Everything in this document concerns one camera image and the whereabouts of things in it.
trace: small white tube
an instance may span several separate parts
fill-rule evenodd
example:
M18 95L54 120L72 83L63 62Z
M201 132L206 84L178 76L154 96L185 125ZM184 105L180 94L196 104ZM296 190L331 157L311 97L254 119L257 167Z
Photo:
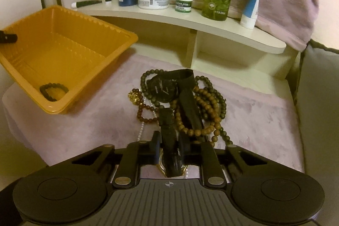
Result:
M249 0L241 16L240 24L248 29L254 29L258 18L259 0Z

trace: small green jar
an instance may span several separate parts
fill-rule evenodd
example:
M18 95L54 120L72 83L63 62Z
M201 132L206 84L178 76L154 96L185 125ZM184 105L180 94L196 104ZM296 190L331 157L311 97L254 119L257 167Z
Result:
M192 1L193 0L176 0L175 10L181 13L191 12Z

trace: watch face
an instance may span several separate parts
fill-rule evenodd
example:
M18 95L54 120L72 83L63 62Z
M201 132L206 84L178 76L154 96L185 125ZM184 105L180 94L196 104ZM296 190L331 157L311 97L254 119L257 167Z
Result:
M154 76L147 80L147 87L150 94L162 103L170 102L177 95L177 86L173 80L164 80Z

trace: black clip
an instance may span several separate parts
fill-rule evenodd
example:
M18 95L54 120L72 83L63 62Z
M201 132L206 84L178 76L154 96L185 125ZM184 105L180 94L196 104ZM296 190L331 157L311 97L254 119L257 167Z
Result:
M0 30L0 43L16 43L18 36L16 34L5 34Z

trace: orange plastic basket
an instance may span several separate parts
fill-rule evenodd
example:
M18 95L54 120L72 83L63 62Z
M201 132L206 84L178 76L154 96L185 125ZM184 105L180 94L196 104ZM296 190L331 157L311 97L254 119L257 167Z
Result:
M65 113L84 87L138 40L132 32L75 12L51 6L4 29L17 34L16 43L0 44L0 63L47 113ZM57 101L40 92L56 83L69 91L49 88Z

